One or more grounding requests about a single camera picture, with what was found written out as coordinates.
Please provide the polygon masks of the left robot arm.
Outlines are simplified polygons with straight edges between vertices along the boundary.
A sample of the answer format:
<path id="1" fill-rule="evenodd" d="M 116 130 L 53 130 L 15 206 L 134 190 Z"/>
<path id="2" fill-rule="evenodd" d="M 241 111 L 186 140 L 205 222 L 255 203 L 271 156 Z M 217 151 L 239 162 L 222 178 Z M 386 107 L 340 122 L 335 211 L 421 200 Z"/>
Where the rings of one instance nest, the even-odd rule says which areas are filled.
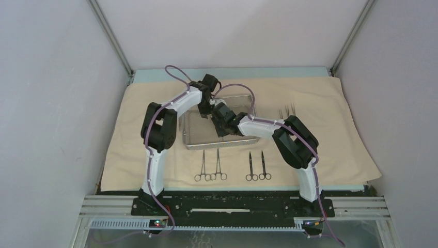
<path id="1" fill-rule="evenodd" d="M 164 168 L 167 151 L 177 137 L 178 118 L 190 108 L 197 106 L 201 117 L 206 118 L 213 111 L 215 101 L 212 92 L 219 80 L 206 74 L 201 81 L 191 81 L 186 89 L 161 104 L 151 102 L 145 114 L 140 135 L 147 149 L 147 169 L 141 189 L 149 195 L 143 208 L 150 215 L 157 215 L 163 209 L 163 201 L 157 196 L 164 190 Z"/>

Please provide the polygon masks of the metal hemostat clamp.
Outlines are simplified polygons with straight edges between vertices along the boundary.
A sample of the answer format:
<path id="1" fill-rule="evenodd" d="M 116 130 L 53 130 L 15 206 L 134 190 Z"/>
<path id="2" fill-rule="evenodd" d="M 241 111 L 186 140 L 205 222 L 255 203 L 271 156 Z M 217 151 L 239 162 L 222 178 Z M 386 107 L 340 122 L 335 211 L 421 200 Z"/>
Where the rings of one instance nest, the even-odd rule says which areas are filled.
<path id="1" fill-rule="evenodd" d="M 211 181 L 211 174 L 208 174 L 206 172 L 206 157 L 205 157 L 205 150 L 202 151 L 202 161 L 201 161 L 201 169 L 198 174 L 194 176 L 195 182 L 200 182 L 202 179 L 204 181 Z"/>
<path id="2" fill-rule="evenodd" d="M 215 168 L 215 172 L 210 174 L 210 179 L 212 181 L 214 181 L 216 179 L 225 181 L 227 178 L 228 178 L 227 174 L 222 172 L 220 150 L 219 150 L 219 148 L 217 148 L 216 149 L 216 168 Z"/>

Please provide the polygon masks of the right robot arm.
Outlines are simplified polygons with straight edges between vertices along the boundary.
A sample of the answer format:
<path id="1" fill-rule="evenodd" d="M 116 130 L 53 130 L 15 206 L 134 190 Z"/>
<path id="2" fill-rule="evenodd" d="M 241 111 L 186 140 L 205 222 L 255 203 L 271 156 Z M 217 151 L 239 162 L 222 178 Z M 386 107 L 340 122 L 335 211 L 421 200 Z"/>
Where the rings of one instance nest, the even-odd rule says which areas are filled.
<path id="1" fill-rule="evenodd" d="M 212 108 L 212 121 L 219 137 L 227 135 L 254 136 L 273 140 L 283 160 L 297 170 L 301 211 L 313 216 L 321 209 L 321 189 L 315 175 L 319 161 L 316 137 L 293 115 L 286 119 L 265 119 L 245 112 L 236 114 L 225 103 Z"/>

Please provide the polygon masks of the beige cloth wrap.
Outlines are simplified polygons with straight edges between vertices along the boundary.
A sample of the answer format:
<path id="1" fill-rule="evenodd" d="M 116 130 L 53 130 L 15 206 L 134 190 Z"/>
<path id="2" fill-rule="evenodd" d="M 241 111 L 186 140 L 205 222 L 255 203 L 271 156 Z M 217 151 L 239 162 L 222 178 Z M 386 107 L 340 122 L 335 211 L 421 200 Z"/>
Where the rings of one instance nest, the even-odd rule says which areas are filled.
<path id="1" fill-rule="evenodd" d="M 255 94 L 256 115 L 277 119 L 278 110 L 293 104 L 295 116 L 311 131 L 319 142 L 316 165 L 320 186 L 324 189 L 346 189 L 381 177 L 376 164 L 366 150 L 349 106 L 344 98 L 341 82 L 335 77 L 285 77 L 266 79 L 225 80 L 220 96 Z M 147 150 L 140 136 L 146 108 L 151 102 L 162 103 L 173 99 L 184 90 L 176 81 L 135 83 L 124 94 L 115 131 L 106 155 L 102 191 L 138 190 L 144 182 Z M 253 170 L 262 173 L 261 151 L 271 180 L 246 181 L 249 173 L 249 152 Z M 205 150 L 206 172 L 214 173 L 216 149 Z M 296 170 L 284 162 L 275 143 L 260 139 L 252 145 L 220 149 L 225 181 L 195 182 L 200 172 L 202 150 L 188 150 L 182 143 L 182 133 L 169 150 L 164 173 L 166 190 L 295 190 L 299 186 Z"/>

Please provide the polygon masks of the metal surgical instrument tray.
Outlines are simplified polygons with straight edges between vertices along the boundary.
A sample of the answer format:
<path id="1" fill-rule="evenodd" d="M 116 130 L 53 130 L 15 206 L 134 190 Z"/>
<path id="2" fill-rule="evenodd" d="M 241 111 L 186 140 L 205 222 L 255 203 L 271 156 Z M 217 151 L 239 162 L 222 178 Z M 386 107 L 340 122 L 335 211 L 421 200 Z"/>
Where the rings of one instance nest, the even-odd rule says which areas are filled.
<path id="1" fill-rule="evenodd" d="M 225 96 L 218 98 L 234 111 L 248 113 L 252 102 L 250 95 Z M 202 118 L 197 106 L 190 108 L 179 117 L 179 131 L 182 132 L 182 143 L 188 150 L 206 150 L 242 145 L 252 145 L 259 138 L 254 136 L 227 135 L 218 137 L 211 116 Z"/>

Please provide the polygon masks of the metal surgical scissors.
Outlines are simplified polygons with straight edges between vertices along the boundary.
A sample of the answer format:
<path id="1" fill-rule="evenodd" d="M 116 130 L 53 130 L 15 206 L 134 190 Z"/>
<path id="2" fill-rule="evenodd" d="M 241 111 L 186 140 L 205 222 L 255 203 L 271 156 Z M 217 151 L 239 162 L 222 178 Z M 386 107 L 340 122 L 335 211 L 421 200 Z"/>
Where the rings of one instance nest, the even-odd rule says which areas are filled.
<path id="1" fill-rule="evenodd" d="M 266 170 L 266 164 L 265 164 L 265 157 L 263 150 L 261 151 L 261 164 L 262 164 L 262 173 L 259 174 L 260 180 L 271 180 L 272 175 L 267 172 Z"/>

